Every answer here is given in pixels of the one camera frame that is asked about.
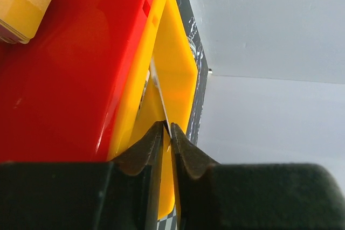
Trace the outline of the white diamond card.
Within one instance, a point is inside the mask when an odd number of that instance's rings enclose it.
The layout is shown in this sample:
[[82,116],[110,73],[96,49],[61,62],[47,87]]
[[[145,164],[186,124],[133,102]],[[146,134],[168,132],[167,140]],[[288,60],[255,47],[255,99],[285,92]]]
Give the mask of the white diamond card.
[[162,110],[163,110],[163,113],[164,113],[164,118],[165,118],[165,124],[166,124],[167,132],[169,134],[169,137],[172,138],[172,133],[171,133],[171,127],[170,127],[170,123],[169,123],[169,119],[168,119],[168,114],[167,114],[167,110],[166,110],[165,103],[164,103],[164,98],[163,98],[163,93],[162,93],[162,90],[161,90],[160,81],[159,81],[159,78],[158,78],[158,72],[157,72],[157,69],[156,69],[156,66],[155,66],[155,59],[154,59],[153,56],[151,57],[151,60],[150,60],[150,76],[152,78],[154,86],[156,87],[156,89],[158,91],[158,94],[159,94],[159,97],[160,97],[160,103],[161,103]]

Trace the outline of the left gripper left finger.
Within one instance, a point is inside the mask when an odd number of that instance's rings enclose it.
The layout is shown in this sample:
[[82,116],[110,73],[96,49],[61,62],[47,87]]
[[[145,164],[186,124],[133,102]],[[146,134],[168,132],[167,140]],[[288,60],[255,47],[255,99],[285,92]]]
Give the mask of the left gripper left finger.
[[108,162],[1,164],[1,229],[155,229],[165,123]]

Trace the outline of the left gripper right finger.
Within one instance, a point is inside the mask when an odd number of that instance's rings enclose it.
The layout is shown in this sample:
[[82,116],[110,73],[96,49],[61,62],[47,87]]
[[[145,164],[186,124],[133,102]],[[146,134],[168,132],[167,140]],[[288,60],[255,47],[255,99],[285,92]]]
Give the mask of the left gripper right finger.
[[310,163],[221,164],[171,125],[178,229],[344,229],[344,195]]

